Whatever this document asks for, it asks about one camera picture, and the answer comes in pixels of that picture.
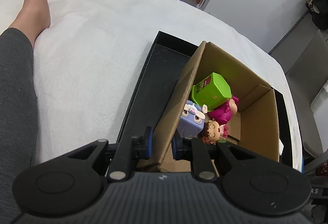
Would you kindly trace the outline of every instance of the bare foot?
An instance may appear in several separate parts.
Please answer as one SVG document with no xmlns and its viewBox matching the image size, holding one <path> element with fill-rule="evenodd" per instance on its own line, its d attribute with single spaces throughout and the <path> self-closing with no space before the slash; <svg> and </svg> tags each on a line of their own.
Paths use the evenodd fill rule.
<svg viewBox="0 0 328 224">
<path fill-rule="evenodd" d="M 23 8 L 10 28 L 19 29 L 34 46 L 37 36 L 49 26 L 48 0 L 24 0 Z"/>
</svg>

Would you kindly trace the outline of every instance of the gray leggings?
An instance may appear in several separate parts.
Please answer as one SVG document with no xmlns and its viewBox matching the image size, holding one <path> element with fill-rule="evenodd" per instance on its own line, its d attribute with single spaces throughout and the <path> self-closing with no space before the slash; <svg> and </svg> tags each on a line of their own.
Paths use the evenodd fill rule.
<svg viewBox="0 0 328 224">
<path fill-rule="evenodd" d="M 33 49 L 19 30 L 0 36 L 0 223 L 19 215 L 11 188 L 32 164 L 38 130 Z"/>
</svg>

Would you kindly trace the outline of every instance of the toy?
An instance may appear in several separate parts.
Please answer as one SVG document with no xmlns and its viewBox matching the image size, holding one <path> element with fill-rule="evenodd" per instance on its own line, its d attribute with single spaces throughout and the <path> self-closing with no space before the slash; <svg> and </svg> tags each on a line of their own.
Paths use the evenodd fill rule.
<svg viewBox="0 0 328 224">
<path fill-rule="evenodd" d="M 196 104 L 199 106 L 206 104 L 208 111 L 212 111 L 231 98 L 231 91 L 221 75 L 212 73 L 193 85 L 191 97 Z"/>
<path fill-rule="evenodd" d="M 237 113 L 237 105 L 239 99 L 232 95 L 232 98 L 226 101 L 224 104 L 220 105 L 218 108 L 214 109 L 211 112 L 208 112 L 208 115 L 215 119 L 220 125 L 227 124 L 228 121 Z"/>
<path fill-rule="evenodd" d="M 216 121 L 210 120 L 204 124 L 201 139 L 205 144 L 215 144 L 218 140 L 228 136 L 228 129 L 226 125 L 219 125 Z"/>
<path fill-rule="evenodd" d="M 187 100 L 177 127 L 180 136 L 196 137 L 204 127 L 204 113 L 207 113 L 206 105 L 201 108 L 199 105 Z"/>
</svg>

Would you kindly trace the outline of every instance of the metal screw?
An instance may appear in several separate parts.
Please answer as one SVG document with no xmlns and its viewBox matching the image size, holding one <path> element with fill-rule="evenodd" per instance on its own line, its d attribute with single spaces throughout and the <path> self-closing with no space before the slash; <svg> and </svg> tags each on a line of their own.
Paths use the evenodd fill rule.
<svg viewBox="0 0 328 224">
<path fill-rule="evenodd" d="M 215 174 L 211 171 L 202 171 L 201 173 L 199 173 L 199 177 L 203 180 L 211 180 L 215 177 Z"/>
<path fill-rule="evenodd" d="M 126 174 L 123 171 L 113 171 L 109 174 L 109 177 L 113 180 L 122 180 L 124 179 Z"/>
</svg>

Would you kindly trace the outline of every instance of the chair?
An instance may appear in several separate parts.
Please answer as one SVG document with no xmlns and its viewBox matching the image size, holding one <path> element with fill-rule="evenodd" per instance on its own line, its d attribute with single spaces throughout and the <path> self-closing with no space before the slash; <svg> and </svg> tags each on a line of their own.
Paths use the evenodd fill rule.
<svg viewBox="0 0 328 224">
<path fill-rule="evenodd" d="M 323 148 L 310 105 L 328 79 L 328 46 L 320 30 L 287 72 L 286 78 L 295 105 L 303 148 L 316 158 L 323 153 Z"/>
</svg>

